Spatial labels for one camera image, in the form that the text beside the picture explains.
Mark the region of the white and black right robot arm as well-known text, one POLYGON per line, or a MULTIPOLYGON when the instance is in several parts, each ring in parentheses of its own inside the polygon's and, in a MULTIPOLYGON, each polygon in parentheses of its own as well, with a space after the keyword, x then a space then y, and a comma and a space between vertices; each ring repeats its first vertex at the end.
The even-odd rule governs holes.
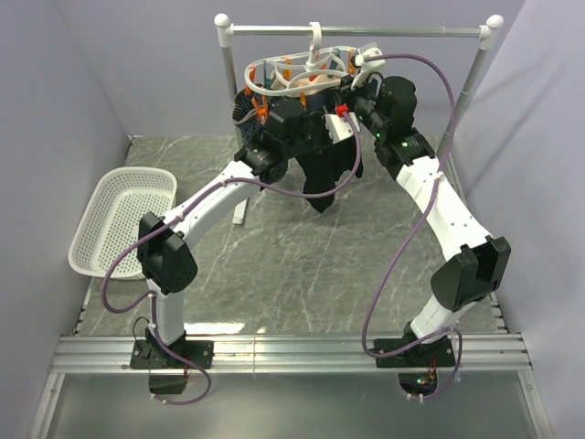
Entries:
POLYGON ((410 80, 391 76, 354 89, 344 81, 341 96, 374 136, 379 163, 420 208, 419 223, 429 225, 441 246, 445 263, 431 277, 431 298, 405 326, 402 346, 368 351, 382 359, 403 353, 420 366, 467 311, 499 288, 511 246, 474 218, 445 176, 445 160, 415 128, 416 88, 410 80))

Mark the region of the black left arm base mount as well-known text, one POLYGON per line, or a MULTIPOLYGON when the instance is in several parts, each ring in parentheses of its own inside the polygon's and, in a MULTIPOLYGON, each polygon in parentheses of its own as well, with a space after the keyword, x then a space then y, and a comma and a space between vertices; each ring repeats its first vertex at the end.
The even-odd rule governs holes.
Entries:
MULTIPOLYGON (((193 362, 202 369, 210 369, 214 343, 210 340, 177 340, 170 347, 176 355, 193 362)), ((130 370, 148 371, 149 390, 154 395, 180 395, 187 385, 191 366, 168 353, 156 339, 137 339, 133 345, 130 370)))

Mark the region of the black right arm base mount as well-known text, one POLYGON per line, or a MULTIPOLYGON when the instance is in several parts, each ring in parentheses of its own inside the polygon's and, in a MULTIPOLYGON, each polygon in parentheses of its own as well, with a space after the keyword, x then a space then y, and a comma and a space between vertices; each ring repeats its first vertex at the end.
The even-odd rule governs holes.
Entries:
POLYGON ((376 338, 371 352, 378 355, 378 369, 399 370, 399 387, 408 399, 424 402, 438 396, 458 378, 462 353, 448 336, 398 353, 409 342, 407 337, 376 338))

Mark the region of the white clip hanger frame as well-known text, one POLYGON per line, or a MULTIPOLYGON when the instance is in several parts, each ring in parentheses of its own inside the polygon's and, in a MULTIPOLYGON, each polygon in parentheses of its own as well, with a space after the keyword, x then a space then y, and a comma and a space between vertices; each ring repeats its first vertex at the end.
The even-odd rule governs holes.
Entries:
POLYGON ((325 48, 322 26, 311 22, 309 29, 310 43, 306 51, 252 62, 245 69, 245 88, 268 97, 293 97, 290 87, 301 78, 322 74, 340 79, 353 76, 356 73, 354 57, 357 48, 325 48))

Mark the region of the black underwear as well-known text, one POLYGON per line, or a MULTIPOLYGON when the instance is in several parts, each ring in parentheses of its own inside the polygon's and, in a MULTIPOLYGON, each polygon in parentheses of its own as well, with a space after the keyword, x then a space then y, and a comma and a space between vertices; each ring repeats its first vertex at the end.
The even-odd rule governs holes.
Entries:
POLYGON ((345 171, 351 171, 356 162, 356 139, 347 138, 319 153, 296 158, 303 170, 303 193, 316 194, 333 190, 345 171))

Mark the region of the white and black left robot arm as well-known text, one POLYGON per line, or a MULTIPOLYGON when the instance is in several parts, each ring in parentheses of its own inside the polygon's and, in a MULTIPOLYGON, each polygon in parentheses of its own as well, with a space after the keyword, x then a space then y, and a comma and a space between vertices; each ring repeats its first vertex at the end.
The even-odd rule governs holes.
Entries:
POLYGON ((355 163, 336 157, 342 146, 356 145, 346 117, 326 109, 307 112, 296 99, 279 100, 264 123, 248 129, 243 146, 214 180, 165 214, 140 219, 137 259, 154 308, 145 338, 161 366, 173 368, 190 355, 183 306, 198 273, 198 243, 239 203, 278 182, 292 159, 305 173, 302 198, 318 211, 327 209, 339 177, 355 163))

